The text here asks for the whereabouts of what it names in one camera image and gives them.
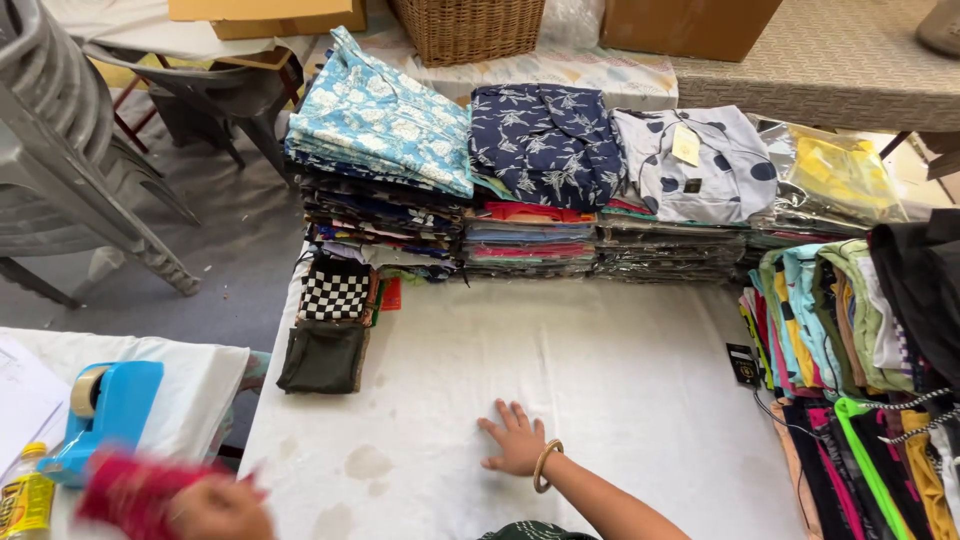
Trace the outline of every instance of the hand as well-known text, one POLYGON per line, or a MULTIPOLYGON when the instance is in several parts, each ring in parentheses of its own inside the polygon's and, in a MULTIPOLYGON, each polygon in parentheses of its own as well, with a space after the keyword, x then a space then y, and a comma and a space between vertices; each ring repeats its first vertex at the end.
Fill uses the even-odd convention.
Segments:
POLYGON ((183 540, 273 540, 262 500, 248 482, 208 477, 180 491, 167 515, 183 540))
POLYGON ((480 464, 492 471, 503 471, 518 477, 531 477, 546 447, 543 421, 540 418, 534 420, 531 430, 530 420, 519 403, 510 403, 513 412, 507 408, 503 400, 496 400, 495 404, 506 429, 486 418, 478 419, 477 426, 493 437, 496 444, 503 449, 503 455, 487 457, 480 464))

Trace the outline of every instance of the packing tape roll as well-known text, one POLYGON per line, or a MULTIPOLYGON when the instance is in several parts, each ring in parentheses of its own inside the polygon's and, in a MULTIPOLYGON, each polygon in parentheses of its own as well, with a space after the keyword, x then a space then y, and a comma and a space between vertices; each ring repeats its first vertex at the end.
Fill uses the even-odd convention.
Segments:
POLYGON ((93 418, 96 412, 92 394, 94 390, 99 392, 100 377, 110 366, 97 366, 88 369, 77 377, 73 383, 73 389, 70 391, 70 410, 80 418, 93 418))

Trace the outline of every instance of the bangle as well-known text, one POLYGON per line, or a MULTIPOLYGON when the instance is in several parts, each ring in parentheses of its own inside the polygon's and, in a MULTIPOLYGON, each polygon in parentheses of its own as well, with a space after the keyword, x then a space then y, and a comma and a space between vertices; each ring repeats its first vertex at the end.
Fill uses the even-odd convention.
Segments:
POLYGON ((537 460, 537 468, 534 469, 534 489, 537 490, 537 493, 545 492, 550 489, 550 485, 552 485, 549 481, 541 485, 540 474, 543 472, 543 464, 546 463, 546 458, 550 456, 550 453, 554 450, 561 454, 564 453, 564 443, 560 442, 560 439, 553 439, 546 443, 546 447, 543 448, 543 453, 540 454, 540 459, 537 460))

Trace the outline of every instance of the black tag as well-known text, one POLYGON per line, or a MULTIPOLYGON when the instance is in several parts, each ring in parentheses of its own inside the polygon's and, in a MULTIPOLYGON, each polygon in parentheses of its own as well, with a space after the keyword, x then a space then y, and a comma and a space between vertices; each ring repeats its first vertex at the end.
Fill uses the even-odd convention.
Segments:
POLYGON ((759 385, 754 352, 750 347, 728 343, 727 355, 730 357, 730 364, 733 366, 733 374, 736 375, 737 382, 751 386, 759 385))
POLYGON ((688 178, 684 183, 684 193, 700 193, 700 184, 702 184, 704 179, 702 178, 688 178))

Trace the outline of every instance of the blue tape dispenser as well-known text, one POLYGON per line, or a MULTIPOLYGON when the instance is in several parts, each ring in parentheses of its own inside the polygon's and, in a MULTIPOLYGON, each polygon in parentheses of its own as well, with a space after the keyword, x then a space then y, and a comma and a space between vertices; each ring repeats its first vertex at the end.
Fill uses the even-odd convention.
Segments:
POLYGON ((66 487, 84 487, 84 466, 101 443, 133 450, 154 405, 163 364, 109 362, 86 366, 70 392, 63 448, 37 470, 66 487))

